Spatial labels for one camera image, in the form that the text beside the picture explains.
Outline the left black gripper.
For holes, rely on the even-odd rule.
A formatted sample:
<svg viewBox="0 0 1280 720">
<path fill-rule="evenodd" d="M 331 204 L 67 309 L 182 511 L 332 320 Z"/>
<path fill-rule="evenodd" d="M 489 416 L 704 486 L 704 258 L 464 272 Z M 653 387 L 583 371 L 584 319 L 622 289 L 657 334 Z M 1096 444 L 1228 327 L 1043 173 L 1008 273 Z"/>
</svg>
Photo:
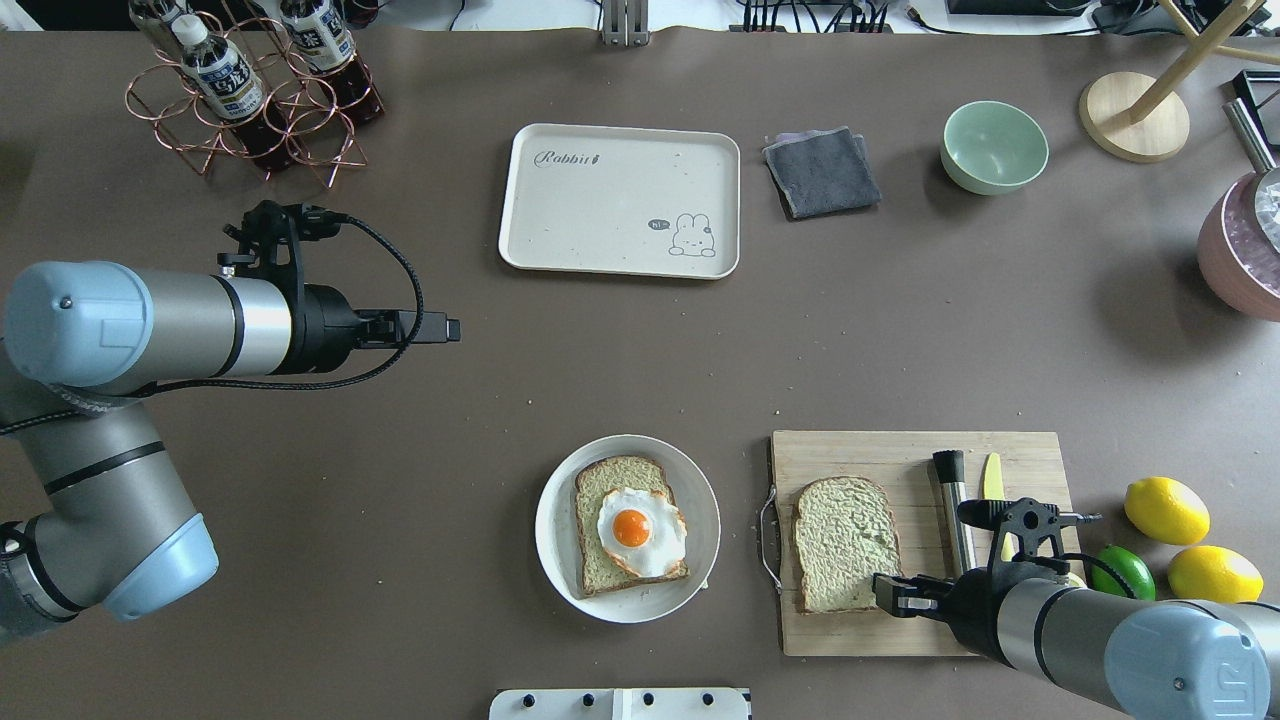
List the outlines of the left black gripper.
<svg viewBox="0 0 1280 720">
<path fill-rule="evenodd" d="M 292 304 L 292 372 L 325 373 L 356 348 L 398 348 L 461 341 L 461 323 L 444 313 L 353 309 L 338 290 L 302 284 Z"/>
</svg>

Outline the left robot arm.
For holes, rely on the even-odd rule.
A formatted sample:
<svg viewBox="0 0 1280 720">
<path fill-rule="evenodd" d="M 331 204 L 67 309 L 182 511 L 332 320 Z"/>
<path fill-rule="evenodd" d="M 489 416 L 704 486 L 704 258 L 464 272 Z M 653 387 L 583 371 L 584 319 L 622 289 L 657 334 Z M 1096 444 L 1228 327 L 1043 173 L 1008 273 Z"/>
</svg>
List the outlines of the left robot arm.
<svg viewBox="0 0 1280 720">
<path fill-rule="evenodd" d="M 356 348 L 460 340 L 420 307 L 355 309 L 285 264 L 218 274 L 38 263 L 3 323 L 3 432 L 51 509 L 3 524 L 3 642 L 102 606 L 134 620 L 200 588 L 219 559 L 142 401 L 200 386 L 266 389 Z"/>
</svg>

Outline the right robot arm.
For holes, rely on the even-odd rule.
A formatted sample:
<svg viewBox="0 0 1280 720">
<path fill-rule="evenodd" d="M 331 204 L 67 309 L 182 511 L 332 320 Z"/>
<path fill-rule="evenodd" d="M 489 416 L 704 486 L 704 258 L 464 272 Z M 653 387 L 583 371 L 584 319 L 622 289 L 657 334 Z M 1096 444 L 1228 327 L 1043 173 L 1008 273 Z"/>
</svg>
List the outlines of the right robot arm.
<svg viewBox="0 0 1280 720">
<path fill-rule="evenodd" d="M 876 574 L 881 609 L 946 624 L 973 653 L 1137 719 L 1277 716 L 1277 606 L 1144 601 L 1068 584 L 1059 561 L 955 582 Z"/>
</svg>

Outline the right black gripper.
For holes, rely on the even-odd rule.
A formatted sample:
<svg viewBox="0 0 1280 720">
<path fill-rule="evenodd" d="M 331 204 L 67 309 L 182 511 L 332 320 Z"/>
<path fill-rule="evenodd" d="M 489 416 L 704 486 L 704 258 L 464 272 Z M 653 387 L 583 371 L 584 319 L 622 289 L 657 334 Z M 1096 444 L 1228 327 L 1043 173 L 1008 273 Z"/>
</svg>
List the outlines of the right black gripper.
<svg viewBox="0 0 1280 720">
<path fill-rule="evenodd" d="M 955 582 L 929 575 L 873 575 L 876 603 L 881 610 L 895 618 L 925 614 L 946 624 L 963 648 L 986 659 L 1005 659 L 997 620 L 1000 605 L 1010 589 L 1010 562 L 972 569 Z M 937 601 L 936 610 L 925 612 L 925 597 Z"/>
</svg>

